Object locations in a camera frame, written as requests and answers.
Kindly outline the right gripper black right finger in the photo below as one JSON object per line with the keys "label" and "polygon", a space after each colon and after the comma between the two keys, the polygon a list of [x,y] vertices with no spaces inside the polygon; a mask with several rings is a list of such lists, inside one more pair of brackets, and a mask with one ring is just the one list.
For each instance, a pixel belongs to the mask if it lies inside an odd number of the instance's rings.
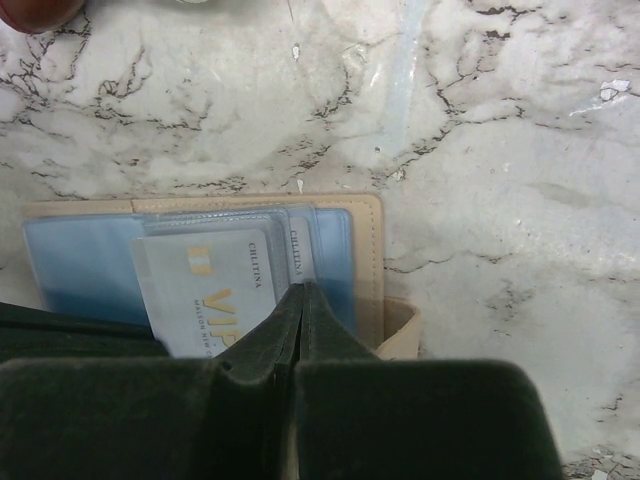
{"label": "right gripper black right finger", "polygon": [[495,360],[383,360],[302,287],[295,369],[304,479],[559,479],[538,391]]}

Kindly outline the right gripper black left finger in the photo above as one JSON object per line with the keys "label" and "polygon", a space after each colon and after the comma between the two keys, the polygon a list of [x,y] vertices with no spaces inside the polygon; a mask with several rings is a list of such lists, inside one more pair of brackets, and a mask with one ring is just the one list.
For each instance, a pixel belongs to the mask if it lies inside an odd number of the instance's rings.
{"label": "right gripper black left finger", "polygon": [[292,479],[288,387],[304,287],[213,359],[16,359],[5,479]]}

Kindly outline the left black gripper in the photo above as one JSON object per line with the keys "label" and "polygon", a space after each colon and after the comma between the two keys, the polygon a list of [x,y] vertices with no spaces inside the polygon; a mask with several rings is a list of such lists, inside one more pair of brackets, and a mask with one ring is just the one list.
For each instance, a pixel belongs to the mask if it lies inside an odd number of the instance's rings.
{"label": "left black gripper", "polygon": [[1,360],[166,357],[151,329],[3,303]]}

